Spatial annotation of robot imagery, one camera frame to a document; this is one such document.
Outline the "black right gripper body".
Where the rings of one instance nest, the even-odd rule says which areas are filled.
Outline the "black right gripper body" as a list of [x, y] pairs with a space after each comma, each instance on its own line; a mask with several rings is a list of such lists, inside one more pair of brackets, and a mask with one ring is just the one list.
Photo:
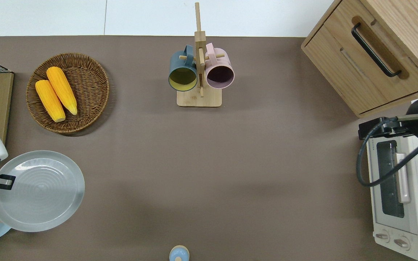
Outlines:
[[375, 126], [377, 126], [377, 129], [370, 134], [370, 138], [392, 138], [398, 136], [408, 137], [413, 135], [413, 132], [403, 126], [400, 121], [390, 121], [389, 117], [379, 117], [359, 124], [359, 139], [364, 140]]

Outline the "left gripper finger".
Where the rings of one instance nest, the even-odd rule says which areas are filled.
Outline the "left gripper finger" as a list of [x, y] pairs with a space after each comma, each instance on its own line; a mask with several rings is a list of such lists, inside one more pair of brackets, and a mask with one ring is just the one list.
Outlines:
[[16, 176], [1, 174], [0, 175], [0, 189], [11, 190], [15, 183]]

